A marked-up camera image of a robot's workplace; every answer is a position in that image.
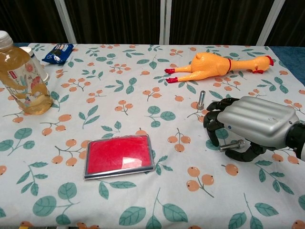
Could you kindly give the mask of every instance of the juice bottle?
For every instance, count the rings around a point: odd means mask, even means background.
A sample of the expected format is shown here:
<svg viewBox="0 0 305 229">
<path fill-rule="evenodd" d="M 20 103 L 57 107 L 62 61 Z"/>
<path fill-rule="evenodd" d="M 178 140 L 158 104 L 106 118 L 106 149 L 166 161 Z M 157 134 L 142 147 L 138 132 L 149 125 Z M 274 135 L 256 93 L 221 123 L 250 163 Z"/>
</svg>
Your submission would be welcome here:
<svg viewBox="0 0 305 229">
<path fill-rule="evenodd" d="M 13 46 L 5 31 L 0 31 L 0 80 L 27 114 L 40 115 L 53 103 L 31 57 Z"/>
</svg>

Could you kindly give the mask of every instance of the robotic hand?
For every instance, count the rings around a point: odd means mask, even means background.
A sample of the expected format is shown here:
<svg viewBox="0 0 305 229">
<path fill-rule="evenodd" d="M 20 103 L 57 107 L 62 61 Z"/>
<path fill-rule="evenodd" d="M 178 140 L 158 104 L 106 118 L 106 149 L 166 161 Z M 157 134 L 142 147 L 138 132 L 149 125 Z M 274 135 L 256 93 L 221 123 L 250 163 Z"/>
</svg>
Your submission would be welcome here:
<svg viewBox="0 0 305 229">
<path fill-rule="evenodd" d="M 244 96 L 213 102 L 203 120 L 203 126 L 214 146 L 219 146 L 215 131 L 226 128 L 251 142 L 243 153 L 226 150 L 237 161 L 250 162 L 267 149 L 290 147 L 296 157 L 305 161 L 305 125 L 295 110 L 267 100 Z"/>
</svg>

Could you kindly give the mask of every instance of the yellow rubber chicken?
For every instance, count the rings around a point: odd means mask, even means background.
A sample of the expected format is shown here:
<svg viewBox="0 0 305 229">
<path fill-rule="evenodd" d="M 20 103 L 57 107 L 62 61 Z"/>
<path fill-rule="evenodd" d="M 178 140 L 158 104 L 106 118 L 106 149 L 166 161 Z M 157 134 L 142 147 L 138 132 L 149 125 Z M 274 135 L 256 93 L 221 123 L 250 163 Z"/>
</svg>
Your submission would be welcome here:
<svg viewBox="0 0 305 229">
<path fill-rule="evenodd" d="M 251 69 L 253 73 L 263 73 L 273 66 L 274 62 L 270 56 L 259 56 L 248 61 L 233 61 L 216 54 L 200 52 L 195 55 L 192 63 L 180 67 L 165 69 L 166 73 L 188 72 L 189 75 L 180 78 L 168 78 L 168 83 L 175 83 L 189 80 L 202 80 L 211 76 L 226 75 L 228 71 L 235 69 Z"/>
</svg>

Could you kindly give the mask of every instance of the floral tablecloth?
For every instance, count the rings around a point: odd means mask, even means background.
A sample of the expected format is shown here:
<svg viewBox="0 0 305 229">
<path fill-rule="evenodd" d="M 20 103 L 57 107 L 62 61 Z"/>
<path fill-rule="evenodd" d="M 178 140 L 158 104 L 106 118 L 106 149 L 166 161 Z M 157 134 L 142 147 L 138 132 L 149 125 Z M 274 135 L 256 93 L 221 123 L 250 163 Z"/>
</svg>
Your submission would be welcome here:
<svg viewBox="0 0 305 229">
<path fill-rule="evenodd" d="M 41 60 L 54 45 L 30 47 Z M 197 52 L 269 55 L 274 66 L 168 84 L 164 69 Z M 207 111 L 196 108 L 205 90 L 206 106 L 248 95 L 291 106 L 305 120 L 305 88 L 270 48 L 78 44 L 64 65 L 41 63 L 54 100 L 46 113 L 24 114 L 0 86 L 0 225 L 304 228 L 305 163 L 290 148 L 250 163 L 228 158 L 203 128 Z M 88 140 L 145 133 L 154 171 L 83 180 Z M 221 145 L 241 138 L 225 129 L 217 136 Z"/>
</svg>

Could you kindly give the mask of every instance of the metal bolt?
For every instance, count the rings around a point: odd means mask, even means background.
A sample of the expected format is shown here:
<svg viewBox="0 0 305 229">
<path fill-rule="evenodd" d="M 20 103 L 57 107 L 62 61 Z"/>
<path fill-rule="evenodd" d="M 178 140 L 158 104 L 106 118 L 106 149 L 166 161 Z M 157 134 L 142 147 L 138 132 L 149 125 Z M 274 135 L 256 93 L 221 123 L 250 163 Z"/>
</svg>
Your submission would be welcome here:
<svg viewBox="0 0 305 229">
<path fill-rule="evenodd" d="M 197 105 L 198 110 L 203 110 L 204 108 L 204 97 L 205 97 L 205 91 L 201 91 L 199 96 L 199 102 Z"/>
<path fill-rule="evenodd" d="M 227 149 L 241 149 L 244 147 L 244 140 L 239 139 L 237 142 L 234 142 L 232 144 L 227 144 L 219 147 L 220 152 L 224 152 Z"/>
</svg>

